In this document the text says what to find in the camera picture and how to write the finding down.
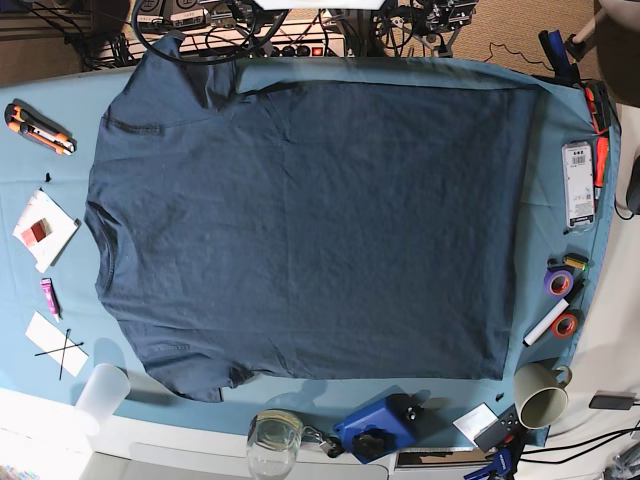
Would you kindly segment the black remote control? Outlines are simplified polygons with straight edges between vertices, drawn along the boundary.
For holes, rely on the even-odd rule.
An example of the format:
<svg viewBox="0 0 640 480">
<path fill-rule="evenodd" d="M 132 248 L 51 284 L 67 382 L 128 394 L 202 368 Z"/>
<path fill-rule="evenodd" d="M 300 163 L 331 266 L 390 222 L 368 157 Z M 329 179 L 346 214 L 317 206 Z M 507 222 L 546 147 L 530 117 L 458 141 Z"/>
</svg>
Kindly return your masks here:
<svg viewBox="0 0 640 480">
<path fill-rule="evenodd" d="M 474 443 L 483 452 L 489 452 L 502 444 L 504 440 L 516 435 L 522 429 L 516 405 L 511 405 L 496 421 L 474 438 Z"/>
</svg>

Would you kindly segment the black hair pin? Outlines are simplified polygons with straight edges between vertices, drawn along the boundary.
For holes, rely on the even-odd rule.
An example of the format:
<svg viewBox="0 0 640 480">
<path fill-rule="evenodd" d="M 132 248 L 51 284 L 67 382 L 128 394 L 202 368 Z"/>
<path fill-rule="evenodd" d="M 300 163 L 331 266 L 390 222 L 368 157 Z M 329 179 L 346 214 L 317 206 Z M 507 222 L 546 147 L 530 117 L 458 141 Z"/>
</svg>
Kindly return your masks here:
<svg viewBox="0 0 640 480">
<path fill-rule="evenodd" d="M 40 352 L 40 353 L 35 354 L 34 356 L 38 357 L 38 356 L 43 356 L 43 355 L 50 355 L 50 354 L 57 353 L 57 352 L 62 352 L 62 351 L 65 351 L 65 350 L 68 350 L 68 349 L 71 349 L 71 348 L 79 348 L 79 347 L 81 347 L 83 345 L 84 345 L 84 342 L 79 342 L 77 344 L 67 342 L 61 348 L 53 349 L 53 350 L 50 350 L 50 351 Z"/>
<path fill-rule="evenodd" d="M 68 342 L 69 342 L 69 336 L 71 333 L 71 329 L 67 328 L 66 333 L 65 333 L 65 340 L 64 340 L 64 344 L 61 350 L 61 358 L 60 358 L 60 367 L 59 367 L 59 375 L 58 375 L 58 380 L 61 381 L 62 380 L 62 375 L 63 375 L 63 371 L 64 371 L 64 360 L 65 360 L 65 355 L 66 355 L 66 350 L 67 350 L 67 346 L 68 346 Z"/>
</svg>

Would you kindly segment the white paper with red square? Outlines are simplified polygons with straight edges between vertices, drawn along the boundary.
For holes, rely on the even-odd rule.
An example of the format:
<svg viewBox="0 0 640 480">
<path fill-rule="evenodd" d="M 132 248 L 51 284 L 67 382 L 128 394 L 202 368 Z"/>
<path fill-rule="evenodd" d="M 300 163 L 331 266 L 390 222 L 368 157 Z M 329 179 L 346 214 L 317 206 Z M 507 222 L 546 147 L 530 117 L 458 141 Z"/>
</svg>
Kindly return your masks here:
<svg viewBox="0 0 640 480">
<path fill-rule="evenodd" d="M 80 226 L 49 195 L 36 190 L 29 198 L 12 235 L 33 255 L 40 273 L 56 261 Z"/>
</svg>

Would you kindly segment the white marker pen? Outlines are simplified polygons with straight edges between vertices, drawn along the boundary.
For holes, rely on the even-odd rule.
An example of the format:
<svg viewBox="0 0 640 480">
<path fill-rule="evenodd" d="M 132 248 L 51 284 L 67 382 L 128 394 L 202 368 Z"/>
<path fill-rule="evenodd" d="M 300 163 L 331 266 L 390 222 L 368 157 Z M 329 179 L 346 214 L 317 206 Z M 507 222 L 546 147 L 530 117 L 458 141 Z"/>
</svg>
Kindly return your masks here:
<svg viewBox="0 0 640 480">
<path fill-rule="evenodd" d="M 551 310 L 538 322 L 523 338 L 523 345 L 533 345 L 548 330 L 554 321 L 569 307 L 570 302 L 566 298 L 560 299 Z"/>
</svg>

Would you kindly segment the clear glass mug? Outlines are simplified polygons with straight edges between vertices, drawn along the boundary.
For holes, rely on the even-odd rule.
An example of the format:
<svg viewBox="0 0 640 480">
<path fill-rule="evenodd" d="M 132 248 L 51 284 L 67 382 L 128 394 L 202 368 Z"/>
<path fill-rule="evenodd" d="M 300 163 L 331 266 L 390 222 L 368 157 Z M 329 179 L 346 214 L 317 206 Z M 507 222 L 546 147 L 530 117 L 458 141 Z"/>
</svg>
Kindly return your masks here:
<svg viewBox="0 0 640 480">
<path fill-rule="evenodd" d="M 285 479 L 293 469 L 304 425 L 295 414 L 277 409 L 258 413 L 251 421 L 246 452 L 254 479 Z"/>
</svg>

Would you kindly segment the beige ceramic mug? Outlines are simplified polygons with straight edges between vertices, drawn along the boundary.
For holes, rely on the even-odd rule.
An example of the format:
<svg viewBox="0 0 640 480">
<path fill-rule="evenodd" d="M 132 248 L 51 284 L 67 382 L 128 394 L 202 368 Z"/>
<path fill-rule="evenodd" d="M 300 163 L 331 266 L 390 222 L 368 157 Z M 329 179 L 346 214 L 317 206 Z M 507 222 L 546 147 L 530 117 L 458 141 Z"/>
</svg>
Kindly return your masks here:
<svg viewBox="0 0 640 480">
<path fill-rule="evenodd" d="M 549 427 L 566 411 L 566 387 L 573 377 L 566 365 L 549 369 L 539 363 L 521 367 L 513 377 L 514 404 L 520 423 L 529 430 Z"/>
</svg>

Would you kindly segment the black adapter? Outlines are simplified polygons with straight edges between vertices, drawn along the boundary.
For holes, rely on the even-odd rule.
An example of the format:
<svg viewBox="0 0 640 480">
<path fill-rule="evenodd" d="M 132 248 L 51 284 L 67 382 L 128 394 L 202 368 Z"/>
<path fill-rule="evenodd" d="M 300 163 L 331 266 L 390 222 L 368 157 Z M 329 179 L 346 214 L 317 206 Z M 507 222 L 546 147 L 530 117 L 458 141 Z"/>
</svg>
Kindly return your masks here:
<svg viewBox="0 0 640 480">
<path fill-rule="evenodd" d="M 593 410 L 628 411 L 638 404 L 636 395 L 629 392 L 598 391 L 589 402 Z"/>
</svg>

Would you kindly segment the purple tape roll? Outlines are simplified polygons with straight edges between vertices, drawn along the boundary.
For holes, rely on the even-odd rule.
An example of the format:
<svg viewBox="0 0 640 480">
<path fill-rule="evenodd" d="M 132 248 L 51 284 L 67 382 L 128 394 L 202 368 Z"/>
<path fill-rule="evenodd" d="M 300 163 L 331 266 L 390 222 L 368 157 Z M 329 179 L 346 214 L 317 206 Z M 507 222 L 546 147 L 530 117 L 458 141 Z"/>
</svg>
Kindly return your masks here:
<svg viewBox="0 0 640 480">
<path fill-rule="evenodd" d="M 544 280 L 544 292 L 554 299 L 566 297 L 574 286 L 574 275 L 566 269 L 553 267 L 547 270 Z"/>
</svg>

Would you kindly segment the dark blue T-shirt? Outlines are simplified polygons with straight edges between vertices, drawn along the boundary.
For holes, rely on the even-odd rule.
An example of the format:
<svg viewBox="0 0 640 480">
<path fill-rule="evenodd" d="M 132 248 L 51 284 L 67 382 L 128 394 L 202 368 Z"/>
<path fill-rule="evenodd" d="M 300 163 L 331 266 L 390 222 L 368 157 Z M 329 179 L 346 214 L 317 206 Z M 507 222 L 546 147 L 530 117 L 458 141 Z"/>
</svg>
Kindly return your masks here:
<svg viewBox="0 0 640 480">
<path fill-rule="evenodd" d="M 241 93 L 166 36 L 105 112 L 85 223 L 146 373 L 216 402 L 253 376 L 502 377 L 536 87 Z"/>
</svg>

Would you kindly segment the blue plastic box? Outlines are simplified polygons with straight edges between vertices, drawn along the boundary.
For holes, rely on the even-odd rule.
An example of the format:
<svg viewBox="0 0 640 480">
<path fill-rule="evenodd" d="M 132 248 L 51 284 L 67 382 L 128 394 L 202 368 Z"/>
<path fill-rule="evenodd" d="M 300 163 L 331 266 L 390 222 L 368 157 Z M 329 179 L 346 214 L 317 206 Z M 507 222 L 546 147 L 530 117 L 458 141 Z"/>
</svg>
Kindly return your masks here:
<svg viewBox="0 0 640 480">
<path fill-rule="evenodd" d="M 333 426 L 342 448 L 368 464 L 413 445 L 423 408 L 407 394 L 398 393 L 351 413 Z"/>
</svg>

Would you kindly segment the blue clamp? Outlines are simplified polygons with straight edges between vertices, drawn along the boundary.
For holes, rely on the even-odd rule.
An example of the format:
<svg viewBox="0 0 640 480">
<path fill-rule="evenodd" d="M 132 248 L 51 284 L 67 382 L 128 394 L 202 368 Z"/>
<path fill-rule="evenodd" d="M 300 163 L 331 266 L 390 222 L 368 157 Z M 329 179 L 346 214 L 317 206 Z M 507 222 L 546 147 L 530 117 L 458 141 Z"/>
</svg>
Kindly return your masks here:
<svg viewBox="0 0 640 480">
<path fill-rule="evenodd" d="M 525 444 L 512 440 L 499 448 L 487 466 L 463 476 L 464 480 L 514 479 Z"/>
</svg>

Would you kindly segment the orange screwdriver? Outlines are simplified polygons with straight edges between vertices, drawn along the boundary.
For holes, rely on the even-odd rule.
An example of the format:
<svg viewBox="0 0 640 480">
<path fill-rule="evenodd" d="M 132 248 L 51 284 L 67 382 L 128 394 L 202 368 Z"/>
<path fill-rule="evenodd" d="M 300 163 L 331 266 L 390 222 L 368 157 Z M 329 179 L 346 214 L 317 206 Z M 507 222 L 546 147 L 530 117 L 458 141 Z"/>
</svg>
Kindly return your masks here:
<svg viewBox="0 0 640 480">
<path fill-rule="evenodd" d="M 600 135 L 595 145 L 594 160 L 594 207 L 597 207 L 604 185 L 604 174 L 609 155 L 609 136 Z"/>
</svg>

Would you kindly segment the red tape roll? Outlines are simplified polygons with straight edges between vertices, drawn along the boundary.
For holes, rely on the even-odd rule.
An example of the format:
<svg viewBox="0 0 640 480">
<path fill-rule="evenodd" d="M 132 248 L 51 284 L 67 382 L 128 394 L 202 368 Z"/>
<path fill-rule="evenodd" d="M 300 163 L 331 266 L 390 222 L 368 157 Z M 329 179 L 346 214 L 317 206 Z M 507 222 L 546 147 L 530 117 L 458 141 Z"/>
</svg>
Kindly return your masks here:
<svg viewBox="0 0 640 480">
<path fill-rule="evenodd" d="M 551 332 L 556 338 L 569 338 L 575 334 L 578 325 L 578 318 L 573 312 L 563 312 L 551 324 Z"/>
</svg>

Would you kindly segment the orange black utility knife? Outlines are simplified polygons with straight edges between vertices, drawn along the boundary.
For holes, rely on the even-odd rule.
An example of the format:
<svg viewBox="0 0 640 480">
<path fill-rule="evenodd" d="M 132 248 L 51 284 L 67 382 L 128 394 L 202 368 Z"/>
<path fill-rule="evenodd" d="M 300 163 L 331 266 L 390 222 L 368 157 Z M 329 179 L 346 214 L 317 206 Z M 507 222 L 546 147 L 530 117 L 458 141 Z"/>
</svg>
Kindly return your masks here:
<svg viewBox="0 0 640 480">
<path fill-rule="evenodd" d="M 24 103 L 8 103 L 4 110 L 4 120 L 14 133 L 58 155 L 71 156 L 76 152 L 76 141 L 66 130 Z"/>
</svg>

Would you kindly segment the small padlock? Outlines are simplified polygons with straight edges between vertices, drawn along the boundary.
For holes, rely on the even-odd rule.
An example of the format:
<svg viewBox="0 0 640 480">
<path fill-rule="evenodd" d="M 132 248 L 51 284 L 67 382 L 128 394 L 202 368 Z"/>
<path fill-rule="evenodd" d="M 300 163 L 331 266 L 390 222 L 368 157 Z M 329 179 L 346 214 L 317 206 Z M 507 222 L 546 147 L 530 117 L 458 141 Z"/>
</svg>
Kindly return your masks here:
<svg viewBox="0 0 640 480">
<path fill-rule="evenodd" d="M 310 437 L 316 440 L 318 442 L 319 448 L 329 458 L 335 459 L 345 452 L 345 449 L 339 438 L 327 435 L 313 426 L 305 425 L 303 427 L 303 436 Z"/>
</svg>

